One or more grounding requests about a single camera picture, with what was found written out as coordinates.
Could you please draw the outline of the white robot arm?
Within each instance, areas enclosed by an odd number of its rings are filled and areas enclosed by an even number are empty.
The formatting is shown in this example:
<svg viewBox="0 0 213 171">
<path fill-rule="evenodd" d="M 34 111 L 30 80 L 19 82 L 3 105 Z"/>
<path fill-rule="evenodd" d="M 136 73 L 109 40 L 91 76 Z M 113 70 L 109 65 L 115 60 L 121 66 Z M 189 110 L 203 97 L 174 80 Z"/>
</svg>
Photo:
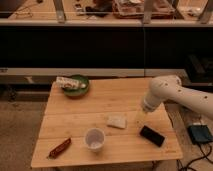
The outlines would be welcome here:
<svg viewBox="0 0 213 171">
<path fill-rule="evenodd" d="M 135 117 L 136 124 L 143 127 L 147 114 L 154 112 L 166 100 L 172 100 L 213 120 L 213 93 L 185 88 L 177 75 L 166 75 L 149 81 Z"/>
</svg>

